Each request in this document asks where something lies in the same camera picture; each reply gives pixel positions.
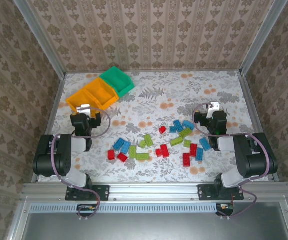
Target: blue lego brick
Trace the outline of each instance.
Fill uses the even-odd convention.
[[[122,154],[128,154],[128,151],[129,151],[129,149],[130,149],[130,146],[131,146],[131,142],[125,141],[124,144],[123,144],[123,146],[122,146],[122,149],[120,150],[120,152],[121,152]]]
[[[195,126],[194,126],[193,123],[191,123],[191,122],[189,122],[189,121],[186,121],[186,120],[183,122],[183,127],[185,127],[185,128],[190,128],[192,131],[193,131],[194,128],[195,128]]]
[[[170,126],[169,127],[169,133],[170,134],[176,134],[176,126]]]
[[[176,127],[176,130],[180,133],[184,130],[184,128],[182,127],[182,124],[179,120],[176,120],[173,122],[174,126]]]
[[[203,161],[203,148],[197,149],[196,159],[195,161],[202,162]]]
[[[120,148],[123,146],[125,140],[123,140],[122,138],[120,138],[119,140],[117,140],[117,142],[114,144],[113,149],[118,151],[120,150]]]
[[[211,146],[206,138],[200,139],[199,143],[202,145],[204,151],[211,150]]]

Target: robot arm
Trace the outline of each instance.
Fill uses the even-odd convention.
[[[202,200],[230,200],[232,195],[239,196],[239,186],[249,182],[254,177],[259,177],[266,172],[267,159],[263,149],[251,137],[243,134],[227,134],[227,114],[220,110],[218,102],[211,102],[208,113],[194,113],[194,122],[206,127],[211,136],[208,137],[210,146],[215,151],[229,151],[235,153],[236,166],[228,172],[219,174],[214,184],[201,185],[199,194]],[[277,160],[264,133],[254,133],[269,157],[268,174],[274,174],[278,170]]]
[[[96,113],[95,118],[91,118],[91,110],[80,110],[90,107],[82,105],[77,108],[79,113],[70,116],[72,126],[75,128],[75,135],[90,137],[92,129],[101,125],[101,114]],[[42,135],[33,160],[33,171],[36,175],[58,179],[54,173],[51,162],[51,146],[54,139],[53,135]],[[56,170],[62,179],[80,188],[92,189],[91,178],[72,167],[72,152],[88,152],[92,146],[91,138],[75,138],[71,134],[62,134],[57,140],[54,150],[54,161]]]
[[[264,133],[254,133],[265,147],[269,156],[269,174],[278,170],[277,160]],[[219,137],[217,140],[220,151],[235,152],[236,166],[221,175],[225,188],[234,188],[245,180],[264,174],[267,161],[261,147],[252,138],[244,135]]]

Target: storage bin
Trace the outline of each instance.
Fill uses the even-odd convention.
[[[119,98],[134,88],[131,78],[116,66],[111,67],[99,77],[115,89]]]
[[[93,108],[106,110],[119,99],[115,90],[103,79],[98,77],[77,93],[67,98],[66,102],[72,110],[76,112],[77,107],[83,104],[89,104]],[[92,111],[92,118],[95,117],[95,114],[98,112],[99,111]]]

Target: wall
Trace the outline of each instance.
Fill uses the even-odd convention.
[[[0,239],[12,223],[23,183],[31,181],[58,84],[17,7],[0,0]]]
[[[288,3],[246,76],[257,112],[288,181]]]
[[[66,71],[238,69],[273,0],[29,0]]]

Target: red lego brick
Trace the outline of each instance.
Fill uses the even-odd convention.
[[[121,160],[123,163],[125,163],[125,161],[128,159],[128,157],[125,156],[123,153],[120,153],[120,154],[117,156],[117,158],[118,158],[119,160]]]
[[[159,128],[159,133],[160,133],[160,134],[165,133],[165,131],[166,131],[166,127],[165,127],[165,126],[161,126],[161,127]]]
[[[192,144],[190,145],[189,155],[190,155],[191,157],[195,157],[195,158],[196,158],[197,152],[198,152],[198,145],[192,143]]]
[[[170,156],[168,146],[166,144],[162,144],[160,149],[162,151],[163,158],[168,158]]]
[[[191,159],[189,153],[183,153],[183,167],[190,167]]]
[[[108,156],[108,160],[115,160],[115,152],[114,152],[114,150],[108,150],[107,156]]]
[[[162,156],[162,150],[156,149],[156,156],[161,157]]]

